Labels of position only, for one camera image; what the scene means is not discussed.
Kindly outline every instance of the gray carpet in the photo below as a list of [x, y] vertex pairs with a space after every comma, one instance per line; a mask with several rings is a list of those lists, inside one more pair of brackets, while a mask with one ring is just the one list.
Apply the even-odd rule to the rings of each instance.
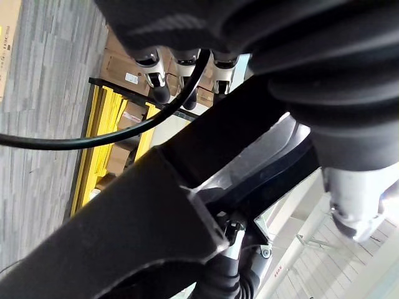
[[[79, 137], [107, 38], [89, 0], [23, 1], [14, 38], [0, 132]], [[0, 147], [0, 270], [61, 225], [77, 151]]]

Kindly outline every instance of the black metal frame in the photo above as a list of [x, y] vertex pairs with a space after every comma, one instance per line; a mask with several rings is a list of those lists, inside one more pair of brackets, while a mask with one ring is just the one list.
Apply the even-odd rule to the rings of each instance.
[[[130, 102], [137, 104], [141, 107], [145, 107], [148, 108], [148, 106], [146, 106], [146, 103], [151, 103], [153, 104], [157, 109], [163, 109], [167, 106], [167, 104], [162, 105], [157, 103], [156, 101], [154, 101], [154, 99], [152, 97], [146, 97], [145, 95], [141, 95], [137, 92], [134, 92], [132, 90], [129, 90], [125, 87], [121, 87], [117, 84], [114, 84], [112, 82], [106, 81], [104, 79], [101, 78], [89, 78], [89, 83], [96, 85], [96, 86], [106, 86], [109, 88], [112, 88], [114, 92], [121, 94], [122, 96], [124, 96], [127, 100], [129, 100]], [[189, 121], [193, 121], [195, 120], [198, 115], [192, 112], [189, 112], [187, 110], [184, 109], [179, 109], [178, 111], [174, 112], [174, 115], [184, 118], [185, 120], [189, 120]]]

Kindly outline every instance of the black cable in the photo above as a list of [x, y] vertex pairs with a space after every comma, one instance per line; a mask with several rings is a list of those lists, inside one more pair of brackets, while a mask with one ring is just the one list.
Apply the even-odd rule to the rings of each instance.
[[2, 274], [4, 271], [10, 269], [11, 267], [15, 266], [16, 264], [18, 264], [19, 262], [22, 262], [23, 259], [20, 260], [16, 260], [13, 263], [10, 263], [7, 267], [4, 267], [3, 269], [1, 269], [0, 274]]
[[0, 145], [12, 146], [15, 148], [26, 148], [30, 150], [80, 150], [83, 148], [93, 148], [94, 146], [115, 143], [139, 135], [159, 125], [169, 116], [174, 114], [174, 112], [185, 103], [185, 101], [195, 91], [206, 64], [208, 63], [209, 56], [209, 50], [201, 50], [198, 60], [196, 61], [194, 71], [181, 93], [164, 109], [159, 111], [153, 117], [141, 122], [137, 126], [96, 137], [76, 139], [38, 139], [0, 134]]

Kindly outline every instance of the bolt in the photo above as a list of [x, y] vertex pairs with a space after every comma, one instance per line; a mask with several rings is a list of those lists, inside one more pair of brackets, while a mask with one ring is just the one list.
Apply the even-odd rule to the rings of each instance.
[[263, 251], [262, 251], [262, 256], [263, 256], [265, 259], [268, 259], [268, 258], [270, 257], [270, 250], [269, 250], [269, 249], [263, 250]]

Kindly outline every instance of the brown cardboard box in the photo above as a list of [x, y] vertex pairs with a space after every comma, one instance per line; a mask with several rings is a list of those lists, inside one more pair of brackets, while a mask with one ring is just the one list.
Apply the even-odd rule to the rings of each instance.
[[126, 53], [110, 27], [108, 28], [107, 44], [105, 45], [105, 48], [130, 59], [129, 55]]
[[106, 81], [147, 96], [150, 87], [133, 59], [105, 50], [100, 77]]
[[[159, 47], [159, 50], [166, 71], [172, 55], [166, 47]], [[148, 96], [150, 90], [142, 69], [126, 53], [111, 29], [108, 32], [100, 77], [145, 96]]]
[[197, 103], [200, 103], [207, 107], [212, 107], [213, 105], [213, 93], [209, 90], [198, 87], [197, 89]]
[[107, 173], [98, 183], [95, 185], [95, 188], [103, 191], [108, 185], [116, 178], [116, 176], [112, 173]]
[[[167, 73], [177, 76], [176, 63], [173, 59], [170, 60], [169, 67], [167, 68]], [[198, 86], [203, 89], [212, 91], [213, 88], [213, 59], [209, 59], [208, 64], [201, 76]]]
[[0, 103], [6, 88], [8, 68], [11, 61], [12, 42], [19, 16], [21, 0], [0, 1]]
[[115, 174], [116, 176], [122, 174], [129, 154], [129, 151], [117, 145], [113, 145], [106, 167], [107, 171]]
[[172, 74], [167, 74], [166, 82], [168, 83], [168, 88], [169, 88], [171, 96], [174, 97], [178, 93], [180, 93], [179, 79], [176, 76], [174, 76]]
[[128, 128], [129, 126], [135, 126], [140, 123], [146, 111], [146, 108], [128, 102], [118, 123], [118, 130]]

